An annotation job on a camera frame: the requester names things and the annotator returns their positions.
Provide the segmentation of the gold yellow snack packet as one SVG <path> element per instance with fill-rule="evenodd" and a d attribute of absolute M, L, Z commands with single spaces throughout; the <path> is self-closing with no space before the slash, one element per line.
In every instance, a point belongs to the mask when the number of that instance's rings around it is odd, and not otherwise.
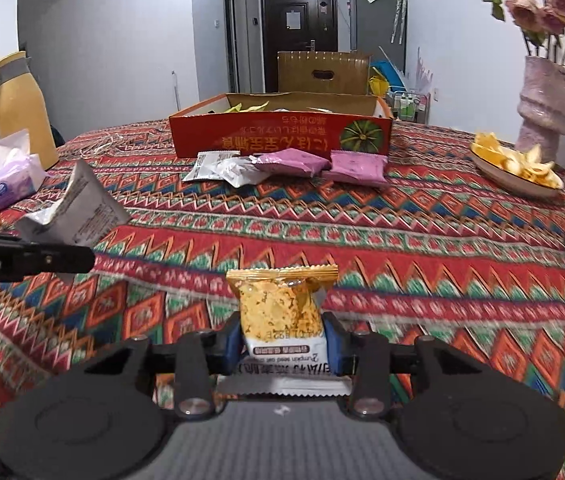
<path fill-rule="evenodd" d="M 229 270 L 239 300 L 244 351 L 229 376 L 226 396 L 346 396 L 351 381 L 334 374 L 321 306 L 339 277 L 335 264 Z"/>

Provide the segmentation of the white snack packet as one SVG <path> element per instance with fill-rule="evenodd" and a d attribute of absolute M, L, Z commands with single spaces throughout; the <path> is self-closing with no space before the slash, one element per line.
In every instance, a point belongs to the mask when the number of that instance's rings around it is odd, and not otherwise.
<path fill-rule="evenodd" d="M 270 172 L 258 168 L 254 156 L 241 156 L 238 151 L 200 152 L 192 169 L 182 177 L 184 182 L 224 181 L 233 188 L 258 185 Z"/>
<path fill-rule="evenodd" d="M 130 214 L 83 159 L 73 168 L 66 192 L 51 206 L 30 212 L 14 227 L 28 242 L 94 247 Z"/>

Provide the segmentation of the pink snack packet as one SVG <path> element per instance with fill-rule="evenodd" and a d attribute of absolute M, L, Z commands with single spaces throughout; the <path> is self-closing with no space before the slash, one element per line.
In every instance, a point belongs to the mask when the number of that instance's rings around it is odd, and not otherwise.
<path fill-rule="evenodd" d="M 331 167 L 320 174 L 334 182 L 384 188 L 387 185 L 384 169 L 387 157 L 354 151 L 332 151 Z"/>
<path fill-rule="evenodd" d="M 255 158 L 254 165 L 269 174 L 312 178 L 327 169 L 330 162 L 328 159 L 296 148 L 286 148 L 278 152 L 261 154 Z"/>

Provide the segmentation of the tissue pack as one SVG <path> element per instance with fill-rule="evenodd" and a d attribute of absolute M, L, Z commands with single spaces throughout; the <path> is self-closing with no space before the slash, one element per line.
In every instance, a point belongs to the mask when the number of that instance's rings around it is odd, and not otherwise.
<path fill-rule="evenodd" d="M 46 177 L 40 155 L 31 152 L 28 130 L 0 139 L 0 210 L 35 194 Z"/>

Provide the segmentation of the colourful patterned tablecloth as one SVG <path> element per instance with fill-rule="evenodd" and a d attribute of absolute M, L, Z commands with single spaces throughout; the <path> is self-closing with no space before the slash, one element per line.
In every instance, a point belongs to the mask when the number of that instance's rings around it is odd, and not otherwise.
<path fill-rule="evenodd" d="M 325 305 L 355 330 L 399 344 L 433 335 L 565 409 L 565 193 L 503 192 L 475 168 L 471 142 L 397 125 L 381 191 L 284 178 L 237 190 L 187 182 L 191 161 L 163 120 L 78 136 L 2 224 L 58 200 L 80 159 L 130 222 L 71 284 L 0 284 L 0 407 L 116 341 L 168 344 L 222 325 L 237 307 L 230 269 L 331 263 L 340 278 Z"/>

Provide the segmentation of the yellow thermos jug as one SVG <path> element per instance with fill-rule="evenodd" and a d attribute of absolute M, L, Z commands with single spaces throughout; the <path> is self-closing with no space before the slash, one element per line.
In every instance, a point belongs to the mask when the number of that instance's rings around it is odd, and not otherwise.
<path fill-rule="evenodd" d="M 0 60 L 0 138 L 26 130 L 30 152 L 48 170 L 59 160 L 45 99 L 24 51 Z"/>

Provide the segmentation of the orange cardboard snack box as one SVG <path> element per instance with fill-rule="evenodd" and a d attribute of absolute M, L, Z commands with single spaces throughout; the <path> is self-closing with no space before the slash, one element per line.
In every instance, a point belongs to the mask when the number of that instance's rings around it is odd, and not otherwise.
<path fill-rule="evenodd" d="M 266 110 L 229 113 L 228 108 L 268 101 Z M 224 93 L 168 117 L 180 157 L 204 151 L 238 151 L 243 155 L 296 148 L 328 156 L 332 151 L 386 155 L 394 117 L 375 96 L 283 92 Z"/>

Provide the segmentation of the plate of orange peels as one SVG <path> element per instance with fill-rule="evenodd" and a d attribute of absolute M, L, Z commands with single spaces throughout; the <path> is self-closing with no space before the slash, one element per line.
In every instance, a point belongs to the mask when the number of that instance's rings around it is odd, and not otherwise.
<path fill-rule="evenodd" d="M 554 162 L 541 162 L 540 145 L 527 152 L 507 148 L 494 133 L 476 133 L 470 156 L 477 169 L 501 188 L 534 200 L 551 200 L 563 191 Z"/>

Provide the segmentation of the green yellow snack packet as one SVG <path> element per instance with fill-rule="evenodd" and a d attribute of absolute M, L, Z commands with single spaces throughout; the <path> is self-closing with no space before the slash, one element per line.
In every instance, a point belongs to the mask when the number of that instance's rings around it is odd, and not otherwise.
<path fill-rule="evenodd" d="M 262 104 L 251 105 L 251 106 L 245 107 L 242 103 L 238 103 L 238 104 L 228 108 L 228 110 L 225 110 L 225 114 L 261 112 L 262 110 L 266 110 L 268 104 L 269 104 L 269 102 L 266 101 Z"/>

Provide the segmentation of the metal storage rack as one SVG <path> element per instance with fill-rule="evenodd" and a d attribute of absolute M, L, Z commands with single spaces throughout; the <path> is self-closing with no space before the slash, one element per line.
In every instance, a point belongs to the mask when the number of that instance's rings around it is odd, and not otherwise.
<path fill-rule="evenodd" d="M 402 122 L 427 125 L 430 116 L 431 94 L 407 91 L 404 88 L 389 89 L 385 96 L 393 116 Z"/>

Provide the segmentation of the brown wooden chair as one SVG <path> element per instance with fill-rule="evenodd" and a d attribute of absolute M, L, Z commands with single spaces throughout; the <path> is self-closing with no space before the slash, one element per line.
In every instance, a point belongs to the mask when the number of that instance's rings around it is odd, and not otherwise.
<path fill-rule="evenodd" d="M 357 52 L 281 51 L 278 91 L 364 96 L 370 56 Z"/>

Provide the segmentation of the pink textured vase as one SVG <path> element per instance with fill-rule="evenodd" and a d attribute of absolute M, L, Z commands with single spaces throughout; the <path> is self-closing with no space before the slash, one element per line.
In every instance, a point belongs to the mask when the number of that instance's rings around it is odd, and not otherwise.
<path fill-rule="evenodd" d="M 525 58 L 517 112 L 522 125 L 515 149 L 539 145 L 541 161 L 554 162 L 565 136 L 565 67 L 540 56 Z"/>

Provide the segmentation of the grey refrigerator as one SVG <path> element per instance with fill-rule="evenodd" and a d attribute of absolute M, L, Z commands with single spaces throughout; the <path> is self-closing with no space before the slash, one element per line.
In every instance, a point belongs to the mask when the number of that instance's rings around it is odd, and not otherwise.
<path fill-rule="evenodd" d="M 351 50 L 374 61 L 406 63 L 407 0 L 349 0 Z"/>

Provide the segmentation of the dark entrance door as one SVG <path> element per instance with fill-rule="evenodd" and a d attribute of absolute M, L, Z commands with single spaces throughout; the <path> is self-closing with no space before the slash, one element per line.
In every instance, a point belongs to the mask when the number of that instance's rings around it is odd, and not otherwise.
<path fill-rule="evenodd" d="M 278 53 L 339 50 L 337 0 L 261 0 L 264 88 L 278 90 Z"/>

